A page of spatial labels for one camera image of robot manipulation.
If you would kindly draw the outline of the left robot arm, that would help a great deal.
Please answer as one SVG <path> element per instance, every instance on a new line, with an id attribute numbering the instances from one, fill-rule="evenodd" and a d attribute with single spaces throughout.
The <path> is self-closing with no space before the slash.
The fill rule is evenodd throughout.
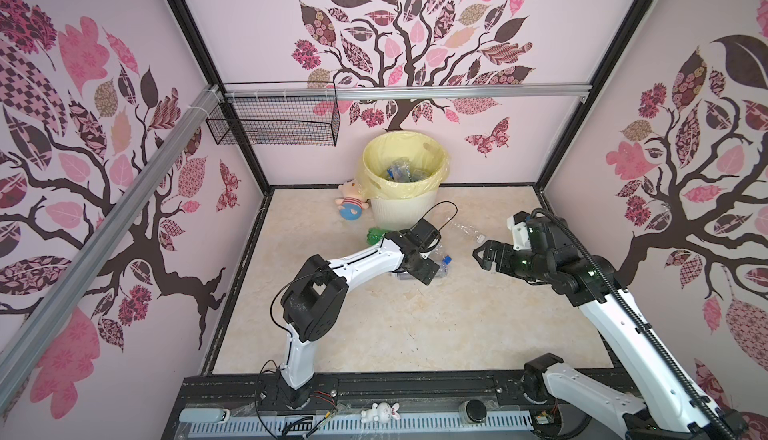
<path id="1" fill-rule="evenodd" d="M 307 259 L 280 298 L 288 335 L 281 377 L 287 387 L 299 391 L 313 379 L 317 342 L 336 324 L 350 292 L 398 271 L 430 284 L 439 265 L 429 254 L 440 238 L 436 228 L 423 224 L 389 232 L 377 244 L 343 258 L 314 255 Z"/>

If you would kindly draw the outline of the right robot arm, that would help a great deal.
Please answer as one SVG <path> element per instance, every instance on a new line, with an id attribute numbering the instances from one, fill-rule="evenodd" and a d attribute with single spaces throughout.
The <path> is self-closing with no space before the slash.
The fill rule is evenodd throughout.
<path id="1" fill-rule="evenodd" d="M 597 329 L 634 383 L 622 393 L 543 354 L 524 366 L 521 389 L 531 403 L 565 401 L 624 439 L 740 439 L 742 413 L 724 408 L 682 369 L 609 262 L 592 256 L 557 219 L 529 219 L 510 244 L 488 240 L 472 256 L 479 267 L 549 286 Z"/>

